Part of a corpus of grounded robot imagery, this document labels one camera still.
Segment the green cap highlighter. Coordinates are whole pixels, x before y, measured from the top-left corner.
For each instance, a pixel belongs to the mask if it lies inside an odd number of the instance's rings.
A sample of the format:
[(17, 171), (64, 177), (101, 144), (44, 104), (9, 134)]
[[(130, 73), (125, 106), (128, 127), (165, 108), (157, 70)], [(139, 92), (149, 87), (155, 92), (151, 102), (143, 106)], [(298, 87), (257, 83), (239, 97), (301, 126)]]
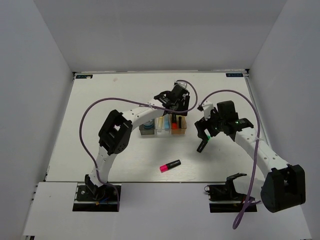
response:
[(210, 140), (210, 138), (211, 138), (210, 135), (206, 135), (204, 138), (201, 139), (201, 143), (199, 144), (199, 146), (196, 150), (198, 153), (201, 153), (204, 150), (204, 148), (208, 144), (208, 141)]

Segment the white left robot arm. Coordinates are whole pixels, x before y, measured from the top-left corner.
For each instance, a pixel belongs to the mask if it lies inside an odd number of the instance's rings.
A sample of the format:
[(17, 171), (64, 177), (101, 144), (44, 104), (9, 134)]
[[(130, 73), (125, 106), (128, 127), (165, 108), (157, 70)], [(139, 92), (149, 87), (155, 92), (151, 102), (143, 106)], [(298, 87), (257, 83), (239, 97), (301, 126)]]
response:
[[(84, 143), (83, 124), (89, 111), (104, 101), (126, 102), (137, 105), (137, 107), (125, 112), (114, 109), (108, 114), (98, 132), (98, 155), (94, 157)], [(96, 200), (105, 196), (106, 187), (104, 185), (110, 185), (108, 177), (111, 167), (117, 155), (129, 145), (134, 129), (167, 114), (186, 116), (197, 106), (197, 103), (198, 93), (195, 87), (182, 79), (174, 83), (172, 90), (162, 91), (147, 103), (118, 97), (106, 97), (92, 103), (85, 110), (79, 125), (80, 143), (94, 164), (91, 173), (85, 177), (85, 184), (89, 185), (88, 193), (90, 196)]]

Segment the orange cap highlighter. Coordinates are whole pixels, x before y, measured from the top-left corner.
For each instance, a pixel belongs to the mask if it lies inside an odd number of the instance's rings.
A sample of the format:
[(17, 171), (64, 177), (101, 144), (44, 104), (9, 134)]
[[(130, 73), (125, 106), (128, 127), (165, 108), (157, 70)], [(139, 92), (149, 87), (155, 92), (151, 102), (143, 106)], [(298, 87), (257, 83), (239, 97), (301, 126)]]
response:
[(175, 114), (171, 115), (171, 128), (177, 129), (177, 116)]

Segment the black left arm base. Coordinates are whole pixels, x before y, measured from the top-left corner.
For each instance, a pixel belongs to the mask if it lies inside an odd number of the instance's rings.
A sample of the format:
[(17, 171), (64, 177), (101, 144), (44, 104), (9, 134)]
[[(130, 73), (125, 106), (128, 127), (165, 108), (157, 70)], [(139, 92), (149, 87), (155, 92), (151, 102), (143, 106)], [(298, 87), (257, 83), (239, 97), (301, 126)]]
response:
[(102, 190), (94, 196), (86, 185), (78, 185), (75, 192), (73, 212), (118, 212), (120, 201), (112, 186), (102, 186)]

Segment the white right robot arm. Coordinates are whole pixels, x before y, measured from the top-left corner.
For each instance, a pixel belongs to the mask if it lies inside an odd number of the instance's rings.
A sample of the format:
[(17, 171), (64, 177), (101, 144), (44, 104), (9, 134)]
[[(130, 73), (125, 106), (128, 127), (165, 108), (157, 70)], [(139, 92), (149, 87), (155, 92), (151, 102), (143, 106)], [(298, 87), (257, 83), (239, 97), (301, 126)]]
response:
[(245, 173), (236, 173), (226, 178), (224, 184), (209, 185), (207, 193), (213, 202), (241, 201), (249, 188), (250, 197), (262, 201), (271, 213), (276, 213), (306, 202), (306, 181), (304, 169), (291, 165), (275, 153), (264, 140), (258, 138), (258, 131), (247, 118), (239, 118), (234, 102), (219, 102), (216, 107), (206, 101), (198, 110), (203, 117), (195, 122), (197, 136), (201, 143), (200, 153), (211, 137), (224, 133), (238, 144), (262, 172), (264, 180), (251, 180)]

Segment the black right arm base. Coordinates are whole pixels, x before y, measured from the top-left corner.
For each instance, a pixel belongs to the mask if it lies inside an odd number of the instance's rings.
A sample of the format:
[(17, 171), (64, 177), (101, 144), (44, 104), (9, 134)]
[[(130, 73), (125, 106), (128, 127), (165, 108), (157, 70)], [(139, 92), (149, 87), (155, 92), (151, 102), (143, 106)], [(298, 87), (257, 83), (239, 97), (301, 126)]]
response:
[(251, 178), (245, 173), (236, 173), (223, 183), (211, 183), (204, 187), (208, 195), (210, 213), (239, 213), (247, 196)]

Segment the pink cap highlighter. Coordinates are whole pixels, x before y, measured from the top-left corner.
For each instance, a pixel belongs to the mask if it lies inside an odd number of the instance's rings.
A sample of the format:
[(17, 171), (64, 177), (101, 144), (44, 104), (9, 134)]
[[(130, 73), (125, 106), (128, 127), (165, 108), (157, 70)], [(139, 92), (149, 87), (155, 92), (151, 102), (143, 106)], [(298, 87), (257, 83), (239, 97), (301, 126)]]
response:
[(167, 164), (164, 164), (162, 166), (159, 167), (159, 170), (161, 173), (164, 173), (170, 169), (173, 169), (177, 166), (180, 166), (181, 165), (181, 161), (178, 159), (178, 160), (175, 160), (175, 161), (172, 161), (170, 163), (167, 163)]

